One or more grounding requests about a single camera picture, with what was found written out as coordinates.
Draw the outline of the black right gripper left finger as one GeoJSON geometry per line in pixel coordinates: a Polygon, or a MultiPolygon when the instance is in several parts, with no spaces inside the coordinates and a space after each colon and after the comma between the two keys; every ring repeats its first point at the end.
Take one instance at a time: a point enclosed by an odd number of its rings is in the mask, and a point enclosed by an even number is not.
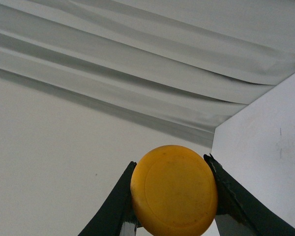
{"type": "Polygon", "coordinates": [[[131,177],[136,167],[130,162],[95,216],[79,233],[81,236],[135,236],[141,227],[132,208],[131,177]]]}

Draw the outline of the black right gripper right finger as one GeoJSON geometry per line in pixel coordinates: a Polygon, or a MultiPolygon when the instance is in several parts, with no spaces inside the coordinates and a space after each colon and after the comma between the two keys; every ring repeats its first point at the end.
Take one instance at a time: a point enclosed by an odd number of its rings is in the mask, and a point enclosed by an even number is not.
{"type": "Polygon", "coordinates": [[[295,236],[295,228],[281,219],[210,155],[204,155],[218,191],[215,222],[221,236],[295,236]]]}

